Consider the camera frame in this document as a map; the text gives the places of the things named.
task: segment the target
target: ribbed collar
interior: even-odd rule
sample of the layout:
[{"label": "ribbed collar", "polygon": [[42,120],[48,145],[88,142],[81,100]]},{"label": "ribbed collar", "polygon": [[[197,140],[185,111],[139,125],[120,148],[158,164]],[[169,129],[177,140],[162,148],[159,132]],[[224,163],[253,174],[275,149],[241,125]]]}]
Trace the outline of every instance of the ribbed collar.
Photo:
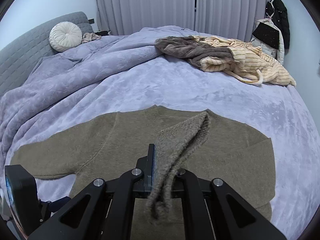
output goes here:
[{"label": "ribbed collar", "polygon": [[[209,109],[204,110],[206,111],[211,119],[211,126],[210,130],[214,129],[217,127],[219,120],[221,118],[220,115],[215,114]],[[199,112],[191,112],[191,111],[180,111],[180,110],[173,110],[166,108],[164,106],[156,106],[153,105],[150,108],[147,108],[144,110],[146,114],[146,118],[149,120],[150,124],[157,129],[161,129],[165,127],[165,122],[162,120],[161,116],[174,116],[174,117],[193,117],[203,111]]]}]

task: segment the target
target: round white pillow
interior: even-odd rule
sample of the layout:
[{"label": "round white pillow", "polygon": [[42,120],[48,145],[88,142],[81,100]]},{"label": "round white pillow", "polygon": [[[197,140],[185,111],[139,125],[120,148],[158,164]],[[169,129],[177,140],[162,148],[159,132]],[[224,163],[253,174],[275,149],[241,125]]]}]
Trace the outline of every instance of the round white pillow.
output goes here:
[{"label": "round white pillow", "polygon": [[71,22],[58,23],[50,31],[50,45],[58,52],[74,48],[80,45],[81,41],[82,32],[80,28]]}]

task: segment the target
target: triangular cutout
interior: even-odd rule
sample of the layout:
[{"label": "triangular cutout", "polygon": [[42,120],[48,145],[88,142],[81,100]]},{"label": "triangular cutout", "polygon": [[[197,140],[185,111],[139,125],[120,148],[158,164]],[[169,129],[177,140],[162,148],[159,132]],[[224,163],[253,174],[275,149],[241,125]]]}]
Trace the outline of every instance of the triangular cutout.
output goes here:
[{"label": "triangular cutout", "polygon": [[231,194],[227,194],[227,201],[239,228],[244,228],[256,221],[256,219],[238,201],[236,201]]},{"label": "triangular cutout", "polygon": [[84,211],[88,206],[90,198],[90,195],[84,196],[75,206],[61,217],[60,222],[72,228],[77,228],[80,224]]}]

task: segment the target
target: curtain fold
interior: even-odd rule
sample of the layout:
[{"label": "curtain fold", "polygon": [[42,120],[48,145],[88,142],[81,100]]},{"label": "curtain fold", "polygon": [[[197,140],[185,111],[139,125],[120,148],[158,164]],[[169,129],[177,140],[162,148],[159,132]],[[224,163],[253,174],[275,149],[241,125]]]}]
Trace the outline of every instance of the curtain fold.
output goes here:
[{"label": "curtain fold", "polygon": [[195,0],[97,0],[99,30],[129,35],[143,27],[194,28]]},{"label": "curtain fold", "polygon": [[197,0],[195,30],[250,41],[254,21],[265,18],[269,0]]}]

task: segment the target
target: beige crumpled cloth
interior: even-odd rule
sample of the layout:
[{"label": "beige crumpled cloth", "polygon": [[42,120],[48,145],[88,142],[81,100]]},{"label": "beige crumpled cloth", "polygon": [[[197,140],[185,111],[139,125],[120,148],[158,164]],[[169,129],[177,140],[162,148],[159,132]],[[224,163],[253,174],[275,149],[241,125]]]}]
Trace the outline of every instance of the beige crumpled cloth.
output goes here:
[{"label": "beige crumpled cloth", "polygon": [[296,85],[293,77],[276,59],[263,53],[261,47],[254,47],[251,42],[217,36],[194,38],[214,47],[227,46],[234,57],[234,61],[205,57],[200,61],[202,71],[223,71],[241,82],[252,85],[260,85],[263,82],[282,86]]},{"label": "beige crumpled cloth", "polygon": [[100,39],[101,39],[101,36],[95,33],[85,33],[83,34],[81,44],[87,43],[89,41],[100,40]]}]

